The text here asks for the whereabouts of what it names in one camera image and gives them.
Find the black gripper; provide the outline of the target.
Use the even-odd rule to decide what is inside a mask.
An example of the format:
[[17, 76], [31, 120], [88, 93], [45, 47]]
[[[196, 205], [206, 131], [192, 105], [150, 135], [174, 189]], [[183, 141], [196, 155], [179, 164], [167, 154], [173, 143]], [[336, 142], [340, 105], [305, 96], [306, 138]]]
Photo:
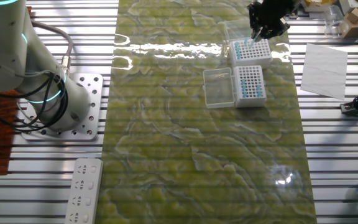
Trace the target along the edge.
[[284, 34], [290, 24], [282, 17], [295, 9], [294, 0], [253, 1], [247, 6], [250, 15], [251, 38], [253, 41], [271, 39]]

